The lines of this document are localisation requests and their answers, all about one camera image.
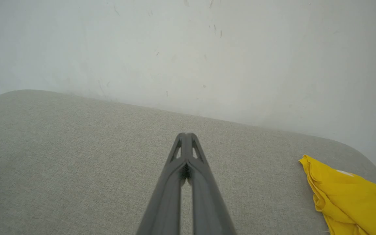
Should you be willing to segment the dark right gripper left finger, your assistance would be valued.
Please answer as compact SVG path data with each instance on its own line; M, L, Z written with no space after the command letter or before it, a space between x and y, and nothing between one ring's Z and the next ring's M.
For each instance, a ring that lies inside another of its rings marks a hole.
M179 235L181 188L189 177L187 133L179 133L152 193L137 235Z

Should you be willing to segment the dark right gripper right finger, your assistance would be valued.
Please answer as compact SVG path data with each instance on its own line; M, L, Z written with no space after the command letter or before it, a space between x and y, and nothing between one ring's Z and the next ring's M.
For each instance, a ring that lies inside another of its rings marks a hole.
M193 197L194 235L236 235L234 223L222 198L199 139L188 133L187 165Z

